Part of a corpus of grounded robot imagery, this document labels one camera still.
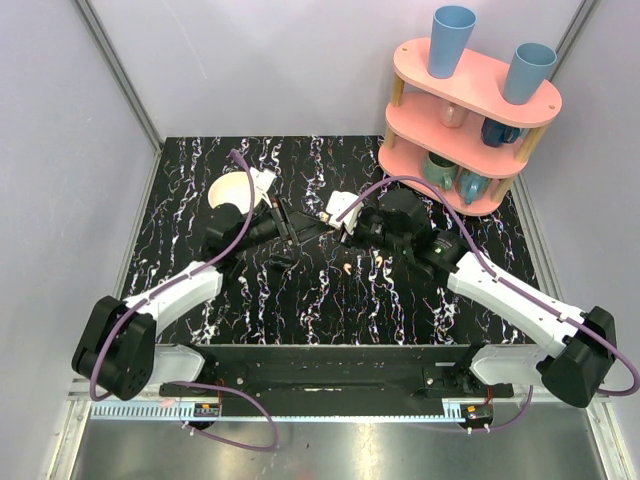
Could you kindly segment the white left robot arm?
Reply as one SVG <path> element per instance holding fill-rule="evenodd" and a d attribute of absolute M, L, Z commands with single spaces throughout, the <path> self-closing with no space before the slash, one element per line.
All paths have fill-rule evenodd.
<path fill-rule="evenodd" d="M 280 238 L 294 245 L 330 228 L 328 213 L 311 216 L 276 197 L 244 213 L 233 203 L 213 208 L 201 252 L 186 268 L 141 294 L 105 296 L 93 307 L 72 359 L 92 400 L 131 400 L 146 387 L 173 382 L 196 396 L 215 386 L 213 361 L 195 346 L 158 345 L 157 336 L 239 277 L 241 254 Z"/>

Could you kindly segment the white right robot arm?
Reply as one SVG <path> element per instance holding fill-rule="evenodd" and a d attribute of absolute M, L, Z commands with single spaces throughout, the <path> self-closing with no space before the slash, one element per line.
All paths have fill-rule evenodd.
<path fill-rule="evenodd" d="M 607 310 L 567 305 L 476 256 L 458 234 L 433 227 L 406 189 L 387 192 L 375 207 L 350 194 L 331 220 L 345 227 L 351 245 L 401 256 L 426 280 L 484 306 L 532 340 L 525 347 L 473 348 L 453 374 L 460 393 L 472 397 L 488 385 L 523 384 L 543 386 L 574 407 L 591 403 L 615 361 L 615 323 Z"/>

